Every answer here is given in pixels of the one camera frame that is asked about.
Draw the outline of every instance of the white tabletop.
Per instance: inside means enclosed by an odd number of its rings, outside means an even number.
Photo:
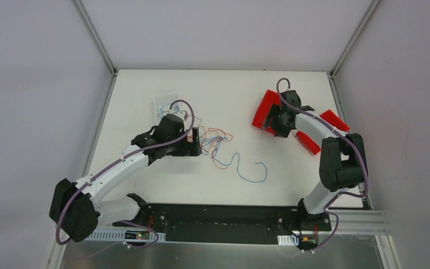
[[[188,101],[205,127],[220,128],[234,136],[221,145],[217,158],[228,163],[241,154],[240,173],[262,180],[241,179],[234,164],[216,168],[209,156],[171,157],[129,177],[108,199],[136,193],[147,202],[212,205],[292,206],[319,182],[319,157],[303,148],[293,136],[273,137],[251,126],[267,89],[275,90],[281,77],[291,80],[303,105],[318,113],[336,112],[326,73],[274,71],[120,70],[111,95],[90,171],[115,157],[138,134],[155,125],[154,96],[177,92]],[[362,207],[360,199],[344,196],[333,206]]]

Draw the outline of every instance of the cable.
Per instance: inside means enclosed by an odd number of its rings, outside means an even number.
[[[190,113],[192,114],[192,115],[194,115],[194,111],[193,111],[193,109],[192,109],[192,106],[190,106],[190,104],[189,103],[187,103],[187,101],[185,101],[185,100],[182,100],[182,99],[179,99],[179,100],[175,100],[175,101],[173,101],[172,102],[172,104],[171,104],[171,106],[170,106],[170,109],[172,108],[172,106],[174,105],[174,104],[176,104],[176,103],[184,103],[184,104],[186,104],[188,107],[189,107],[189,110],[190,110]],[[192,131],[192,128],[193,128],[193,126],[194,126],[194,123],[195,123],[195,118],[194,117],[192,117],[192,121],[190,122],[190,127],[187,129],[187,131],[185,131],[185,133],[184,134],[182,134],[180,137],[178,137],[178,138],[176,138],[176,139],[174,139],[174,140],[172,140],[172,141],[169,141],[169,142],[165,142],[165,143],[161,143],[161,144],[157,144],[157,145],[152,145],[152,146],[148,146],[148,147],[144,147],[144,148],[142,148],[142,149],[138,149],[138,150],[135,150],[135,151],[133,151],[133,152],[130,152],[130,153],[128,153],[128,154],[126,154],[126,155],[124,155],[123,156],[123,158],[122,159],[126,159],[126,158],[128,158],[128,157],[131,157],[131,156],[133,156],[134,154],[137,154],[137,153],[140,153],[140,152],[143,152],[143,151],[146,151],[146,150],[150,150],[150,149],[156,149],[156,148],[158,148],[158,147],[165,147],[165,146],[168,146],[168,145],[171,145],[171,144],[173,144],[173,143],[177,143],[177,142],[179,142],[180,140],[182,140],[182,139],[185,139],[186,137],[187,137],[187,135]],[[121,159],[117,159],[117,160],[115,160],[114,162],[112,162],[110,165],[108,165],[107,167],[105,167],[105,168],[103,168],[101,171],[99,171],[96,175],[94,175],[92,178],[90,178],[90,183],[92,183],[92,182],[94,182],[98,177],[100,177],[101,175],[103,175],[105,172],[107,172],[108,170],[110,170],[111,168],[113,168],[116,164],[118,164],[118,163],[120,163],[120,162],[122,162],[122,160]],[[70,240],[71,240],[71,238],[68,238],[67,240],[65,240],[65,241],[61,241],[60,240],[60,230],[61,230],[61,228],[62,228],[62,222],[63,222],[63,218],[65,217],[65,214],[67,213],[67,211],[68,211],[68,208],[70,207],[70,205],[71,205],[71,203],[73,202],[73,200],[75,200],[75,198],[77,197],[77,195],[79,195],[86,187],[88,187],[89,186],[89,184],[88,184],[88,182],[85,182],[71,197],[70,197],[70,199],[68,200],[68,202],[65,204],[65,206],[63,207],[63,210],[62,210],[62,213],[60,213],[60,217],[58,218],[58,222],[57,222],[57,229],[56,229],[56,231],[55,231],[55,240],[57,241],[57,244],[59,244],[59,245],[65,245],[65,244],[67,244]]]
[[[159,241],[159,234],[158,234],[156,231],[154,231],[154,230],[152,230],[151,228],[149,228],[149,227],[145,227],[145,226],[142,226],[142,225],[134,224],[134,223],[132,223],[132,222],[125,221],[125,220],[120,221],[120,223],[127,224],[127,225],[130,225],[130,226],[136,227],[136,228],[146,229],[148,233],[153,233],[153,234],[155,234],[155,235],[156,235],[156,240],[154,240],[154,241],[152,241],[152,242],[146,243],[146,244],[144,244],[144,245],[131,245],[131,244],[128,244],[128,247],[129,247],[129,248],[133,248],[133,249],[148,248],[148,247],[150,247],[150,246],[152,246],[152,245],[156,244],[156,243],[157,243],[157,241]],[[97,252],[95,252],[95,253],[92,253],[92,254],[90,254],[90,255],[87,255],[87,256],[83,256],[83,257],[75,257],[75,256],[73,256],[73,255],[71,255],[71,254],[70,254],[70,257],[72,257],[73,259],[88,259],[88,258],[94,257],[94,256],[96,256],[96,255],[100,254],[101,252],[103,252],[103,251],[105,251],[105,250],[107,250],[107,249],[109,249],[109,248],[111,248],[111,247],[113,247],[113,246],[115,246],[115,245],[119,245],[119,244],[121,244],[121,242],[115,242],[115,243],[110,244],[110,245],[107,245],[107,246],[106,246],[106,247],[104,247],[103,249],[100,249],[99,251],[97,251]]]
[[[315,250],[318,250],[320,247],[325,245],[334,236],[334,234],[337,232],[337,229],[339,228],[339,215],[337,215],[336,213],[327,211],[327,210],[325,212],[327,214],[333,215],[335,217],[335,227],[334,227],[334,230],[332,230],[332,233],[330,233],[329,237],[327,237],[327,239],[325,239],[322,243],[320,243],[317,247],[314,248]]]
[[[328,122],[326,122],[325,120],[323,120],[322,118],[320,118],[320,117],[318,117],[317,115],[314,115],[314,114],[311,114],[311,113],[309,113],[309,112],[306,112],[306,111],[304,111],[304,110],[301,110],[301,109],[299,109],[299,108],[296,108],[296,107],[294,107],[294,106],[292,106],[291,104],[289,104],[284,98],[283,98],[283,96],[281,95],[281,92],[279,91],[279,83],[281,82],[281,81],[283,81],[283,80],[285,80],[287,83],[288,83],[288,88],[290,89],[291,88],[291,83],[290,83],[290,81],[289,81],[289,79],[287,79],[287,78],[285,78],[285,77],[283,77],[283,78],[280,78],[279,80],[278,80],[278,82],[276,83],[276,91],[278,92],[278,96],[279,96],[279,99],[283,102],[283,103],[285,103],[286,104],[286,106],[288,106],[289,108],[291,108],[292,110],[294,110],[294,111],[296,111],[296,112],[298,112],[298,113],[302,113],[302,114],[304,114],[304,115],[308,115],[309,117],[311,117],[311,118],[313,118],[313,119],[316,119],[318,122],[320,122],[320,123],[322,123],[325,127],[327,127],[327,129],[329,129],[329,130],[331,130],[335,135],[337,135],[338,137],[340,137],[342,140],[344,140],[351,148],[352,148],[352,150],[354,151],[354,153],[355,153],[355,156],[357,157],[357,159],[359,160],[359,163],[360,163],[360,167],[361,167],[361,169],[362,169],[362,174],[363,174],[363,181],[364,181],[364,184],[365,184],[365,190],[363,191],[363,193],[362,194],[355,194],[355,193],[350,193],[350,192],[339,192],[338,193],[338,195],[336,195],[334,198],[332,198],[328,203],[327,203],[327,205],[325,205],[325,207],[324,207],[324,209],[325,209],[325,212],[327,213],[327,214],[329,214],[329,215],[333,215],[334,217],[335,217],[335,219],[336,219],[336,222],[335,222],[335,227],[334,227],[334,230],[332,230],[332,233],[329,235],[329,237],[327,237],[327,239],[325,240],[325,241],[323,241],[321,244],[319,244],[316,248],[314,248],[314,249],[319,249],[320,247],[322,247],[323,245],[325,245],[333,236],[334,236],[334,234],[337,232],[337,229],[338,229],[338,227],[339,227],[339,215],[337,215],[336,213],[334,213],[334,212],[330,212],[330,211],[328,211],[327,210],[327,208],[329,208],[329,206],[330,205],[332,205],[332,203],[340,196],[340,195],[342,195],[342,194],[346,194],[346,195],[350,195],[350,196],[353,196],[353,197],[357,197],[357,198],[365,198],[367,195],[368,195],[368,190],[369,190],[369,187],[370,187],[370,184],[369,184],[369,181],[368,181],[368,174],[367,174],[367,169],[366,169],[366,167],[365,167],[365,163],[363,162],[363,158],[362,158],[362,155],[360,154],[360,151],[358,150],[358,148],[349,140],[349,139],[347,139],[346,137],[344,137],[341,133],[339,133],[334,127],[332,127]]]
[[[244,179],[244,180],[246,180],[246,181],[248,181],[248,182],[251,182],[251,183],[261,183],[261,182],[265,182],[266,181],[266,178],[268,178],[268,168],[266,167],[266,165],[264,164],[264,163],[262,163],[262,162],[259,162],[259,163],[255,163],[255,164],[262,164],[263,166],[264,166],[264,169],[266,170],[266,174],[265,174],[265,176],[264,176],[264,179],[263,180],[260,180],[260,181],[253,181],[253,180],[250,180],[250,179],[247,179],[247,178],[245,178],[245,177],[243,177],[241,174],[240,174],[240,159],[241,159],[241,155],[238,153],[238,152],[236,152],[235,154],[233,154],[233,156],[231,157],[231,160],[230,160],[230,163],[229,164],[224,164],[224,163],[222,163],[222,162],[220,162],[217,158],[215,158],[215,156],[213,155],[213,159],[215,160],[215,161],[217,161],[219,164],[221,164],[221,165],[224,165],[224,166],[230,166],[231,164],[232,164],[232,162],[233,162],[233,158],[235,158],[235,155],[238,155],[238,164],[237,164],[237,166],[236,166],[236,171],[237,171],[237,173],[238,173],[238,175],[240,176],[240,178],[242,178],[242,179]]]

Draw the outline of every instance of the gray wall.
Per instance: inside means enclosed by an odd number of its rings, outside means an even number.
[[[430,1],[384,0],[336,78],[404,268],[430,268]]]
[[[39,268],[55,184],[82,171],[109,72],[71,1],[0,1],[0,268]]]
[[[118,68],[326,71],[370,0],[85,0]]]

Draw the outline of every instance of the purple cable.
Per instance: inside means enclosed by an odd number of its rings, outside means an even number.
[[[157,243],[157,241],[159,241],[159,234],[158,234],[156,231],[154,231],[154,230],[152,230],[151,228],[149,228],[149,227],[142,226],[142,225],[138,225],[138,224],[134,224],[134,223],[132,223],[132,222],[125,221],[125,220],[120,221],[120,223],[124,223],[124,224],[130,225],[130,226],[134,226],[134,227],[137,227],[137,228],[146,229],[147,231],[149,231],[149,232],[151,232],[151,233],[153,233],[153,234],[155,234],[155,235],[156,235],[156,240],[154,240],[154,241],[152,241],[152,242],[150,242],[150,243],[146,243],[146,244],[144,244],[144,245],[131,245],[131,244],[128,244],[128,246],[129,246],[130,248],[133,248],[133,249],[148,248],[148,247],[150,247],[150,246],[152,246],[152,245],[156,244],[156,243]],[[107,249],[109,249],[109,248],[111,248],[111,247],[113,247],[113,246],[115,246],[115,245],[120,245],[120,244],[121,244],[121,242],[115,242],[115,243],[113,243],[113,244],[110,244],[110,245],[105,246],[103,249],[100,249],[99,251],[97,251],[97,252],[95,252],[95,253],[93,253],[93,254],[90,254],[90,255],[87,255],[87,256],[83,256],[83,257],[75,257],[75,256],[71,255],[70,253],[69,253],[69,255],[70,255],[70,257],[72,257],[73,259],[88,259],[88,258],[91,258],[91,257],[94,257],[94,256],[96,256],[96,255],[100,254],[101,252],[103,252],[103,251],[105,251],[105,250],[107,250]]]
[[[325,207],[324,208],[329,208],[329,206],[330,205],[332,205],[332,203],[339,197],[339,195],[341,195],[341,194],[347,194],[347,195],[350,195],[350,196],[353,196],[353,197],[357,197],[357,198],[365,198],[366,196],[367,196],[367,194],[368,194],[368,189],[369,189],[369,182],[368,182],[368,174],[367,174],[367,169],[366,169],[366,167],[365,167],[365,163],[363,162],[363,158],[362,158],[362,155],[360,154],[360,151],[358,151],[358,148],[357,147],[355,147],[355,145],[349,140],[349,139],[347,139],[346,137],[344,137],[341,133],[339,133],[334,127],[332,127],[328,122],[326,122],[325,120],[323,120],[322,118],[320,118],[320,117],[318,117],[317,115],[314,115],[314,114],[311,114],[311,113],[309,113],[309,112],[306,112],[306,111],[304,111],[304,110],[301,110],[301,109],[299,109],[299,108],[296,108],[296,107],[294,107],[294,106],[292,106],[291,104],[289,104],[284,98],[283,98],[283,96],[281,95],[281,92],[279,92],[279,83],[281,82],[281,81],[283,81],[283,80],[286,80],[286,82],[288,83],[288,88],[290,89],[291,88],[291,83],[290,83],[290,81],[287,79],[287,78],[285,78],[285,77],[283,77],[283,78],[280,78],[279,80],[278,80],[278,82],[276,83],[276,91],[278,92],[278,96],[279,96],[279,99],[283,102],[283,103],[285,103],[286,104],[286,106],[288,106],[289,108],[291,108],[292,110],[294,110],[294,111],[296,111],[296,112],[298,112],[298,113],[302,113],[302,114],[304,114],[304,115],[308,115],[309,117],[311,117],[311,118],[313,118],[313,119],[316,119],[318,122],[320,122],[320,123],[322,123],[325,127],[327,127],[327,129],[329,129],[329,130],[331,130],[335,135],[337,135],[338,137],[340,137],[342,140],[344,140],[351,148],[352,148],[352,150],[353,150],[353,152],[355,153],[355,156],[357,157],[357,159],[359,160],[359,163],[360,163],[360,167],[361,167],[361,169],[362,169],[362,174],[363,174],[363,181],[364,181],[364,183],[365,183],[365,190],[363,191],[363,193],[362,194],[355,194],[355,193],[350,193],[350,192],[339,192],[339,194],[337,195],[337,196],[335,196],[334,198],[332,198],[328,203],[327,203],[327,205],[325,205]],[[329,214],[329,215],[333,215],[333,216],[335,216],[335,218],[336,218],[336,223],[335,223],[335,227],[334,227],[334,230],[332,230],[332,233],[329,235],[329,237],[327,237],[327,239],[325,240],[325,241],[323,241],[320,245],[318,245],[316,248],[314,248],[314,249],[318,249],[318,248],[320,248],[321,246],[323,246],[324,244],[326,244],[331,238],[332,238],[332,236],[334,236],[334,234],[335,234],[335,232],[337,232],[337,229],[338,229],[338,227],[339,227],[339,215],[337,215],[336,213],[334,213],[334,212],[330,212],[330,211],[325,211],[327,214]]]
[[[172,104],[170,105],[169,108],[172,108],[172,106],[175,103],[184,103],[187,105],[187,107],[190,110],[190,114],[194,115],[194,110],[192,109],[192,106],[190,106],[189,103],[187,103],[187,101],[179,99],[179,100],[175,100],[172,102]],[[184,139],[185,137],[187,137],[187,135],[192,131],[192,128],[194,127],[194,123],[195,123],[195,117],[192,117],[192,121],[190,122],[190,127],[187,129],[187,131],[185,131],[184,134],[182,134],[180,137],[171,140],[169,142],[165,142],[165,143],[161,143],[161,144],[157,144],[157,145],[152,145],[152,146],[148,146],[148,147],[144,147],[142,149],[138,149],[135,150],[133,152],[130,152],[126,155],[124,155],[124,158],[128,158],[133,156],[134,154],[140,153],[142,151],[146,151],[146,150],[151,150],[151,149],[156,149],[158,147],[165,147],[168,145],[171,145],[173,143],[177,143],[180,140]],[[122,162],[121,159],[117,159],[115,160],[113,163],[111,163],[110,165],[108,165],[107,167],[103,168],[101,171],[99,171],[96,175],[94,175],[91,179],[90,179],[90,183],[94,182],[99,176],[103,175],[105,172],[107,172],[108,170],[110,170],[111,168],[113,168],[116,164]],[[57,222],[57,230],[55,231],[55,240],[57,241],[57,244],[59,245],[65,245],[70,241],[70,238],[68,238],[65,241],[61,241],[60,240],[60,229],[62,228],[62,222],[63,222],[63,218],[65,217],[65,214],[68,211],[68,208],[70,207],[70,205],[72,204],[73,200],[75,200],[75,198],[77,197],[77,195],[79,195],[86,187],[88,187],[89,184],[85,183],[83,184],[68,200],[68,202],[65,204],[65,206],[63,207],[62,213],[60,214],[60,217],[58,218],[58,222]]]

